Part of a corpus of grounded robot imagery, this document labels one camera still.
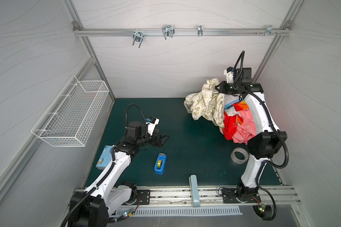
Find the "cream patterned cloth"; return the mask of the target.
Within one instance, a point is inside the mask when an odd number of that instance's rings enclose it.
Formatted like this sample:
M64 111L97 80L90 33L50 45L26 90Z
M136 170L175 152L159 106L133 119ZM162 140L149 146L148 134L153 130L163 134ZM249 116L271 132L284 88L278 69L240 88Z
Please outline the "cream patterned cloth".
M216 90L217 85L219 85L217 78L208 79L199 93L186 96L184 106L193 120L203 117L219 129L223 129L225 94Z

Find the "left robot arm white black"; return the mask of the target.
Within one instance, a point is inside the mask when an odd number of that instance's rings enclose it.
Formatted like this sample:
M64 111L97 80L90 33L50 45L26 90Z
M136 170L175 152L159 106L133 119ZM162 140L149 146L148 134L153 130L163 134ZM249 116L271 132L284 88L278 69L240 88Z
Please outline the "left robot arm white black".
M161 148L169 139L168 135L163 136L156 129L158 123L159 119L152 116L143 118L143 122L125 120L126 132L110 149L110 163L89 187L72 195L62 227L106 227L133 215L135 209L112 217L124 203L140 204L135 183L124 181L119 186L115 184L142 146Z

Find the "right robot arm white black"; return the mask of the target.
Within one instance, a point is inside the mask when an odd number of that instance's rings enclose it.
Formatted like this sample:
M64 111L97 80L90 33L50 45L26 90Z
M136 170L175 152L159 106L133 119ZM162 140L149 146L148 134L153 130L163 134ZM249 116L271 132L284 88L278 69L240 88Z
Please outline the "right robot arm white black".
M235 197L242 203L246 203L262 188L259 181L267 164L282 169L289 162L289 151L285 143L288 136L275 126L261 84L246 80L248 70L243 66L244 56L245 52L242 51L234 67L226 69L233 76L232 82L222 81L215 87L221 94L242 97L256 126L256 136L247 142L250 157L235 190Z

